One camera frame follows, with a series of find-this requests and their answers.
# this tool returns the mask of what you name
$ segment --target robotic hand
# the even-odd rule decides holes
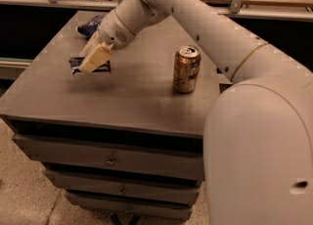
[[[313,76],[200,0],[124,0],[84,50],[92,71],[171,15],[234,82],[203,132],[210,225],[313,223]]]

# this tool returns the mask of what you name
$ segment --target table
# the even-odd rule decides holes
[[[86,44],[76,28],[105,14],[79,11],[0,99],[0,116],[73,204],[186,220],[204,180],[216,67],[201,50],[195,91],[172,90],[175,52],[196,43],[169,17],[114,51],[111,74],[73,76],[68,60]]]

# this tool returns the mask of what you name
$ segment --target gray table surface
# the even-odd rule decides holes
[[[172,17],[145,28],[125,49],[114,51],[111,74],[72,76],[68,60],[86,44],[76,28],[105,14],[79,11],[0,99],[0,115],[202,137],[209,107],[219,95],[216,68],[201,50],[195,91],[172,90],[175,52],[184,44],[195,44]]]

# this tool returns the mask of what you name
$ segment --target wooden table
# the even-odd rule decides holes
[[[172,90],[174,54],[195,44],[171,17],[115,51],[112,74],[71,75],[86,39],[78,12],[0,99],[14,142],[85,207],[188,219],[203,181],[202,130],[219,95],[201,51],[196,90]]]

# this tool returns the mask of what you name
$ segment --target cabinet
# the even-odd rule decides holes
[[[202,53],[196,90],[172,91],[174,54],[196,44],[171,17],[115,51],[112,73],[71,75],[79,11],[0,98],[13,141],[77,205],[189,219],[204,180],[202,129],[219,95]]]

